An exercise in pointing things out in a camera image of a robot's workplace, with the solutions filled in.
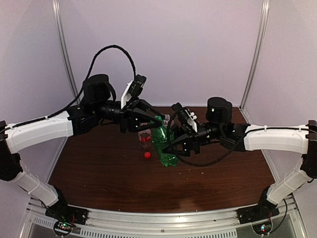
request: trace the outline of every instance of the bottle cap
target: bottle cap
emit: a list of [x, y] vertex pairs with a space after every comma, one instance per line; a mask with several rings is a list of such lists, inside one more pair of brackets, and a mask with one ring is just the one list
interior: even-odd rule
[[149, 159], [149, 158], [151, 157], [151, 153], [150, 153], [150, 152], [145, 152], [145, 153], [144, 153], [144, 157], [145, 157], [146, 159]]

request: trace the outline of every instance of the wooden tabletop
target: wooden tabletop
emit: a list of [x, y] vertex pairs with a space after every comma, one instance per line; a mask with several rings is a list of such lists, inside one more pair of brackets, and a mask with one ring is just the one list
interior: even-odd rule
[[[158, 108], [171, 114], [170, 108]], [[206, 108], [190, 108], [205, 121]], [[244, 123], [237, 108], [233, 122]], [[274, 180], [261, 151], [233, 152], [209, 167], [178, 162], [164, 167], [155, 153], [144, 158], [137, 134], [119, 126], [98, 126], [68, 139], [50, 183], [71, 205], [124, 212], [190, 212], [230, 208], [258, 202]], [[219, 145], [201, 147], [188, 158], [205, 163], [226, 152]]]

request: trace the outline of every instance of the white wall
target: white wall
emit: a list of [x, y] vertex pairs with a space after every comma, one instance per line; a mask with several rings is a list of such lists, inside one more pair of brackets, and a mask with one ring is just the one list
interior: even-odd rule
[[[52, 1], [0, 1], [0, 120], [50, 114], [72, 99], [53, 17]], [[21, 151], [27, 167], [46, 179], [61, 140]], [[0, 181], [0, 237], [17, 237], [29, 196]]]
[[[261, 0], [61, 1], [78, 88], [94, 54], [118, 44], [148, 78], [141, 97], [154, 105], [206, 106], [222, 96], [239, 105], [254, 53]], [[118, 50], [103, 53], [93, 73], [106, 73], [121, 95], [132, 79]]]
[[[317, 120], [317, 3], [271, 1], [261, 60], [246, 110], [253, 123], [299, 125]], [[280, 177], [300, 155], [271, 151]], [[310, 238], [317, 234], [317, 183], [295, 192]]]

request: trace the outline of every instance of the green plastic bottle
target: green plastic bottle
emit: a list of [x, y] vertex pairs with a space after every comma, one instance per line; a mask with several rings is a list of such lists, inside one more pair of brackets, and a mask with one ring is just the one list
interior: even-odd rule
[[[162, 118], [160, 116], [156, 116], [157, 119], [162, 121]], [[156, 128], [153, 130], [152, 133], [152, 143], [154, 145], [154, 148], [159, 156], [159, 159], [161, 161], [161, 163], [167, 167], [167, 166], [176, 166], [178, 159], [176, 158], [175, 155], [173, 154], [165, 154], [162, 152], [163, 148], [166, 147], [168, 145], [167, 142], [167, 120], [164, 120], [164, 123], [162, 123], [162, 126], [160, 126], [159, 128]], [[174, 134], [171, 133], [170, 135], [170, 139], [171, 141], [174, 139]]]

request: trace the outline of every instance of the plastic bottle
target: plastic bottle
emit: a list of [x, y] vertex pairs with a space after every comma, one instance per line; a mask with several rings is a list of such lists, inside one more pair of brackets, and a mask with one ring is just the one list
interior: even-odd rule
[[138, 137], [140, 141], [140, 147], [142, 149], [148, 150], [152, 147], [152, 132], [150, 129], [139, 131]]
[[[167, 124], [170, 120], [170, 116], [169, 115], [165, 115], [165, 119], [163, 120], [163, 125], [159, 128], [156, 128], [153, 130], [153, 136], [152, 136], [152, 143], [154, 145], [154, 148], [159, 156], [159, 159], [161, 161], [161, 163], [167, 167], [167, 166], [176, 166], [178, 159], [176, 158], [175, 155], [173, 154], [165, 154], [163, 153], [163, 148], [166, 147], [168, 145], [167, 142]], [[174, 139], [174, 135], [173, 133], [171, 133], [170, 135], [171, 140]]]

